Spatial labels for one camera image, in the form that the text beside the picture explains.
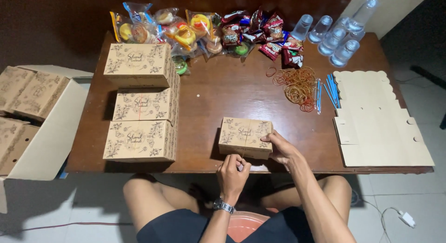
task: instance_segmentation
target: pile of rubber bands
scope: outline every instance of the pile of rubber bands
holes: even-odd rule
[[[300,105],[300,109],[311,112],[315,108],[316,78],[315,72],[310,67],[304,66],[297,70],[277,70],[270,67],[268,70],[275,70],[266,76],[272,77],[272,83],[276,86],[283,86],[283,91],[288,100]]]

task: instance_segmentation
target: box flap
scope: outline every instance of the box flap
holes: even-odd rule
[[[0,213],[7,213],[6,192],[4,190],[4,178],[0,177]]]
[[[82,78],[82,77],[92,77],[93,76],[92,72],[68,69],[68,68],[54,66],[54,65],[19,65],[17,67],[22,68],[22,69],[27,69],[27,70],[59,74],[59,75],[65,76],[67,78]]]
[[[71,151],[88,91],[70,80],[8,178],[53,180]]]

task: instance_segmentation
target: person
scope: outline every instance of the person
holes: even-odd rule
[[[329,176],[317,181],[305,157],[275,130],[261,140],[276,146],[271,158],[287,167],[295,186],[261,198],[262,206],[280,212],[243,242],[355,242],[347,226],[351,187],[345,178]],[[236,205],[250,168],[239,155],[226,156],[217,170],[224,203]],[[195,198],[149,175],[135,175],[123,189],[139,243],[234,242],[227,235],[231,214],[226,210],[214,211],[208,220],[198,214]]]

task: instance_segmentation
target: cardboard box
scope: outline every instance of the cardboard box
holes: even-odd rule
[[[17,160],[8,176],[0,177],[0,212],[7,213],[4,185],[7,179],[53,180],[71,151],[88,90],[73,78],[93,73],[53,65],[23,65],[19,68],[53,73],[69,78],[68,85],[45,122]]]
[[[167,120],[112,121],[103,159],[121,162],[174,161],[177,131]]]
[[[37,72],[14,102],[14,113],[43,121],[70,80],[65,76]]]
[[[176,130],[180,76],[172,78],[171,88],[119,89],[113,121],[168,120]]]
[[[111,44],[104,76],[118,87],[172,87],[167,44]]]
[[[272,144],[262,142],[260,138],[272,130],[270,121],[224,117],[219,138],[220,154],[267,160],[272,153]]]
[[[0,75],[0,114],[13,113],[11,107],[36,73],[8,66]]]
[[[0,117],[0,176],[7,176],[39,130],[28,122]]]

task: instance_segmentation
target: silver watch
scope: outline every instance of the silver watch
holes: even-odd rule
[[[231,206],[225,202],[223,202],[223,199],[221,197],[219,197],[218,199],[215,200],[214,202],[214,210],[225,210],[227,212],[229,212],[230,214],[234,213],[234,206]]]

